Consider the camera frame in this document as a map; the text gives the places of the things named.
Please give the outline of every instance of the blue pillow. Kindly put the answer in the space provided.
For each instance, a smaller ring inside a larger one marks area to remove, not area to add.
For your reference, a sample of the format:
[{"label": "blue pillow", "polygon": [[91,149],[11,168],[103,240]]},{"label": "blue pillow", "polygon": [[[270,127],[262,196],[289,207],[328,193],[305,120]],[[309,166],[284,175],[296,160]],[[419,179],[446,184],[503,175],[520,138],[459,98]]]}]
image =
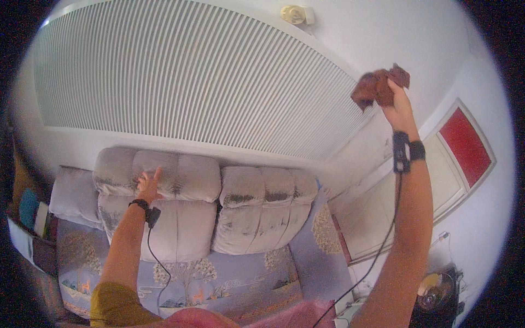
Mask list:
[{"label": "blue pillow", "polygon": [[31,231],[35,227],[35,215],[39,205],[40,202],[36,199],[35,193],[26,188],[20,200],[18,215],[22,224]]}]

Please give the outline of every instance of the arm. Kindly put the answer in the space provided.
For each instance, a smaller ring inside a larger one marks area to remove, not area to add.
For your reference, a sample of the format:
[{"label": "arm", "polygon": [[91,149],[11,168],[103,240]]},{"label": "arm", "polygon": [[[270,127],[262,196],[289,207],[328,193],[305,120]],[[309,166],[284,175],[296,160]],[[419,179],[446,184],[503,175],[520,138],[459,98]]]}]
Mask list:
[{"label": "arm", "polygon": [[[396,131],[404,131],[410,141],[419,140],[412,107],[404,90],[391,80],[394,107],[383,112]],[[351,327],[408,327],[417,288],[427,269],[432,237],[433,205],[430,176],[425,161],[411,162],[403,174],[400,205],[395,222],[392,249],[379,278]],[[396,193],[400,182],[396,176]]]},{"label": "arm", "polygon": [[[150,179],[145,172],[142,174],[144,177],[139,178],[138,188],[140,192],[137,199],[143,199],[148,205],[151,205],[152,201],[161,198],[161,195],[157,193],[157,181],[161,174],[161,168],[157,168],[153,179]],[[100,282],[114,282],[134,291],[137,290],[140,245],[144,235],[145,222],[145,211],[137,204],[132,204],[124,212],[111,240]]]}]

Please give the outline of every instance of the black wrist strap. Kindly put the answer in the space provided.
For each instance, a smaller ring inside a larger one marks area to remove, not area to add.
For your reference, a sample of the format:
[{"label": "black wrist strap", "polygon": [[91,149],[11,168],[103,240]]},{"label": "black wrist strap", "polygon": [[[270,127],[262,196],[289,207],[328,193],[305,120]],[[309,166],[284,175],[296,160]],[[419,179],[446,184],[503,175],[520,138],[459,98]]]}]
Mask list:
[{"label": "black wrist strap", "polygon": [[420,140],[409,142],[408,134],[405,132],[394,131],[392,144],[394,173],[407,173],[410,171],[410,162],[425,159],[423,142]]},{"label": "black wrist strap", "polygon": [[410,147],[410,161],[425,160],[426,152],[423,142],[420,140],[413,141],[408,144]]},{"label": "black wrist strap", "polygon": [[406,173],[410,171],[410,161],[407,156],[409,151],[408,134],[403,131],[394,131],[394,134],[392,135],[394,173]]},{"label": "black wrist strap", "polygon": [[128,207],[130,207],[131,204],[137,204],[144,209],[144,211],[146,212],[146,222],[148,223],[148,228],[153,229],[155,223],[157,223],[157,220],[161,215],[161,210],[159,210],[156,207],[150,208],[150,205],[148,205],[148,203],[143,199],[134,199],[128,205]]},{"label": "black wrist strap", "polygon": [[148,211],[148,209],[150,209],[150,205],[143,199],[134,199],[129,205],[128,207],[130,207],[132,204],[137,204],[139,205],[140,207],[142,207],[143,210],[145,210],[146,212]]}]

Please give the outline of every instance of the hand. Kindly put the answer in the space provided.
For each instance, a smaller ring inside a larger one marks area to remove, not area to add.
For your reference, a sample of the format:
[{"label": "hand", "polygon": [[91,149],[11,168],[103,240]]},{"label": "hand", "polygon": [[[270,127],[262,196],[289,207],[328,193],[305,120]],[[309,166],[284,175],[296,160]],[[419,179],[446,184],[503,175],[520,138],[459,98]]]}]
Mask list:
[{"label": "hand", "polygon": [[416,122],[414,121],[414,115],[412,114],[412,106],[406,96],[405,90],[391,79],[388,79],[387,82],[394,93],[394,106],[383,107],[383,113],[392,126],[392,130],[406,132],[411,142],[419,140],[419,133]]},{"label": "hand", "polygon": [[162,195],[157,192],[157,182],[159,181],[161,172],[161,167],[157,167],[153,179],[151,179],[146,172],[142,172],[143,177],[139,177],[139,185],[137,186],[140,191],[137,196],[138,199],[145,200],[148,205],[151,205],[151,202],[155,199],[162,199]]}]

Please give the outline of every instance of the sofa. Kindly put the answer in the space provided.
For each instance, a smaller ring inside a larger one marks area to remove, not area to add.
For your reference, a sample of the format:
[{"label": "sofa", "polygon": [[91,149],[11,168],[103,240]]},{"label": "sofa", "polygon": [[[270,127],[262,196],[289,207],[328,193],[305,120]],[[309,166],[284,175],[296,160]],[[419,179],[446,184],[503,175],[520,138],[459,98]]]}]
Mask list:
[{"label": "sofa", "polygon": [[150,246],[145,226],[141,303],[166,318],[187,307],[241,326],[301,302],[330,301],[350,286],[338,235],[314,176],[301,170],[226,166],[209,157],[122,147],[99,153],[93,171],[61,167],[49,210],[60,220],[57,266],[64,305],[89,317],[111,238],[137,194],[141,172],[163,168],[152,206],[161,216]]}]

